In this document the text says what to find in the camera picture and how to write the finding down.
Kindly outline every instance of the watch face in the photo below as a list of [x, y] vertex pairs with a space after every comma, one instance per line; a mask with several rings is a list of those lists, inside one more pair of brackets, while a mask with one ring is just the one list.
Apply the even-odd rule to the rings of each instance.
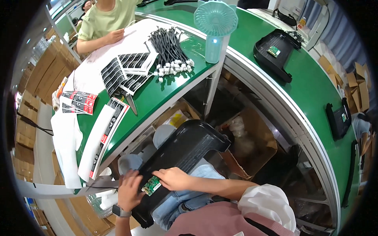
[[117, 205], [113, 205], [112, 212], [116, 216], [120, 216], [121, 215], [121, 208]]

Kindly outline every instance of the woman's right hand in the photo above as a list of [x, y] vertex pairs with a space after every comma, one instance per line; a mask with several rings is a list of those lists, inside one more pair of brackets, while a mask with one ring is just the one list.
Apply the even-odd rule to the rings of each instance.
[[169, 169], [160, 169], [152, 172], [153, 175], [160, 179], [161, 185], [170, 191], [189, 190], [195, 177], [188, 175], [178, 167]]
[[125, 32], [125, 29], [110, 31], [104, 37], [106, 45], [113, 44], [120, 41], [123, 38], [124, 32]]

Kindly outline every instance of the fan handle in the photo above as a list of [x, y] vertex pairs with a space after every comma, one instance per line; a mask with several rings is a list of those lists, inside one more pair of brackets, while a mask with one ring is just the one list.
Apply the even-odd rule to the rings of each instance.
[[222, 49], [223, 37], [206, 36], [205, 61], [208, 63], [218, 63], [220, 51]]

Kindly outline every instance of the woman's left hand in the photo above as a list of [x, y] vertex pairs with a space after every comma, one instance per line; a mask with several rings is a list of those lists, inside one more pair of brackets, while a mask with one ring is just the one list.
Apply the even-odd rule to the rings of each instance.
[[139, 205], [142, 197], [146, 194], [145, 192], [138, 194], [139, 184], [143, 178], [138, 174], [137, 170], [129, 170], [125, 176], [121, 176], [119, 179], [118, 206], [124, 211], [131, 211]]

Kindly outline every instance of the cable bundle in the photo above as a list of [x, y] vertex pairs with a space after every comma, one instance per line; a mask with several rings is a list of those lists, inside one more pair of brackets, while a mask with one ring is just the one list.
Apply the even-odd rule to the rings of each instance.
[[176, 75], [178, 72], [192, 72], [194, 61], [189, 59], [180, 46], [182, 31], [171, 27], [170, 29], [158, 28], [151, 33], [150, 41], [156, 52], [159, 53], [159, 64], [156, 66], [159, 81], [163, 82], [163, 76]]

